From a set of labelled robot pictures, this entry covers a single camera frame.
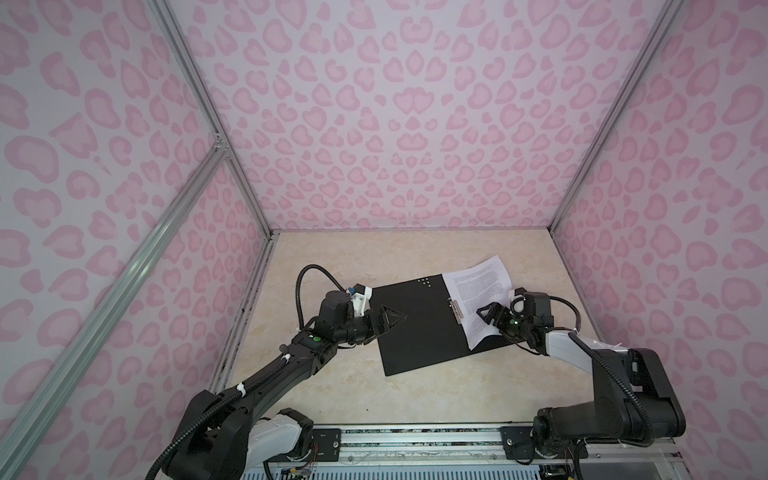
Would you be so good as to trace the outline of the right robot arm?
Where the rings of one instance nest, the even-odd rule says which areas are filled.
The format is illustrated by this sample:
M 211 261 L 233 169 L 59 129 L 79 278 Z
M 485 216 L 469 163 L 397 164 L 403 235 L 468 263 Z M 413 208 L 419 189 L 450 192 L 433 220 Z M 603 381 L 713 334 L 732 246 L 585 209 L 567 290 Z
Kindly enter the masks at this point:
M 508 304 L 488 303 L 476 313 L 511 344 L 591 377 L 592 400 L 537 412 L 527 442 L 533 457 L 579 459 L 590 443 L 649 447 L 685 433 L 687 421 L 659 355 L 582 337 L 582 316 L 572 302 L 520 288 Z

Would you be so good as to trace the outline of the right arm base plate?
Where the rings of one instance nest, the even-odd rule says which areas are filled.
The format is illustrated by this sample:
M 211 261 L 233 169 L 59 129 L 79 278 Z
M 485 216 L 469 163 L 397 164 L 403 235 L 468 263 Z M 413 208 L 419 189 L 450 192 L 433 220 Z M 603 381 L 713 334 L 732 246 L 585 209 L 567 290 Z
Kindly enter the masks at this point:
M 536 446 L 531 426 L 504 425 L 499 428 L 499 434 L 505 458 L 521 465 L 544 460 L 564 461 L 567 457 L 567 449 Z

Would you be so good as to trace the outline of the paper sheet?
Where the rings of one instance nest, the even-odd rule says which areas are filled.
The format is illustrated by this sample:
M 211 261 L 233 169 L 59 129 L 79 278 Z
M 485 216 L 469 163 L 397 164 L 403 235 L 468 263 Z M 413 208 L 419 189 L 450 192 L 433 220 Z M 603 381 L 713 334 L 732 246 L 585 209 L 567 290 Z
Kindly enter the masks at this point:
M 486 323 L 477 310 L 491 303 L 509 305 L 512 282 L 498 255 L 469 269 L 442 274 L 449 298 L 459 314 L 459 324 L 470 351 L 488 337 L 501 336 L 499 329 Z

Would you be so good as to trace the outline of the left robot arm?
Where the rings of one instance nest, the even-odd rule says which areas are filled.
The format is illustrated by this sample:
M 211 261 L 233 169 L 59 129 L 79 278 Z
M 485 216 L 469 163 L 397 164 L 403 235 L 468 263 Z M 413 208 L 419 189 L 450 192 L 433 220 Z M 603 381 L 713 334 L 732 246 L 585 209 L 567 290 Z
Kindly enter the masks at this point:
M 406 314 L 388 306 L 369 307 L 371 292 L 356 286 L 327 293 L 318 315 L 265 367 L 220 393 L 204 390 L 194 396 L 147 478 L 163 473 L 171 479 L 239 479 L 276 456 L 307 455 L 311 419 L 290 408 L 269 420 L 263 416 L 325 367 L 340 346 L 367 345 L 406 321 Z

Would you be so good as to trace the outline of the blue folder black inside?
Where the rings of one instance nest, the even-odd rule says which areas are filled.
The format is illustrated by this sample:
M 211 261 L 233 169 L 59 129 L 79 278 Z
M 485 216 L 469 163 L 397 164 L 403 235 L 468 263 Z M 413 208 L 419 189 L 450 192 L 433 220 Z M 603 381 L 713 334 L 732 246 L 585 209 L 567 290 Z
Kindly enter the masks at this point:
M 502 336 L 491 335 L 470 349 L 439 275 L 375 287 L 370 306 L 406 316 L 377 340 L 387 377 L 510 345 Z

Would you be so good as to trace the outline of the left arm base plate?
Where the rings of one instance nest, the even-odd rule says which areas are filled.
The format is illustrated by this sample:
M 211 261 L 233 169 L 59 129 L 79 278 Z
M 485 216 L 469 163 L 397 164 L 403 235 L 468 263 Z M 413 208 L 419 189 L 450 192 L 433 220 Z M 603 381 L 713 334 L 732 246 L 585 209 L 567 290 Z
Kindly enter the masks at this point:
M 302 431 L 295 447 L 286 454 L 293 462 L 336 462 L 340 457 L 342 431 L 339 428 L 313 428 Z

